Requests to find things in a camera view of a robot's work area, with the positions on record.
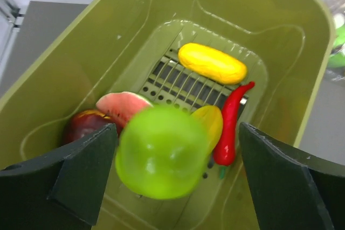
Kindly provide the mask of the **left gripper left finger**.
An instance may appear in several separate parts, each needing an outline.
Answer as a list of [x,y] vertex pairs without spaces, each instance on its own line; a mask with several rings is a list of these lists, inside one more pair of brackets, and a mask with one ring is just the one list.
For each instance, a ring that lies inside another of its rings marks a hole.
[[114,124],[1,170],[1,229],[91,229],[118,135]]

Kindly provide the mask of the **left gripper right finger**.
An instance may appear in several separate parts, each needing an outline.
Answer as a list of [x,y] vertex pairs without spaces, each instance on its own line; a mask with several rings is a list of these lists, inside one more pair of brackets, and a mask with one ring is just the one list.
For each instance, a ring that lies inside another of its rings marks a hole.
[[239,125],[260,229],[344,229],[344,165]]

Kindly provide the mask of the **green fake apple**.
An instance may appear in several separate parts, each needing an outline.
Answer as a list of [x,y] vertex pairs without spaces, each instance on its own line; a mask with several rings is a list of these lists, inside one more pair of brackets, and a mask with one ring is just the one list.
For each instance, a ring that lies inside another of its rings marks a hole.
[[124,128],[115,168],[131,191],[158,200],[176,199],[196,188],[208,157],[202,123],[175,107],[159,105],[139,112]]

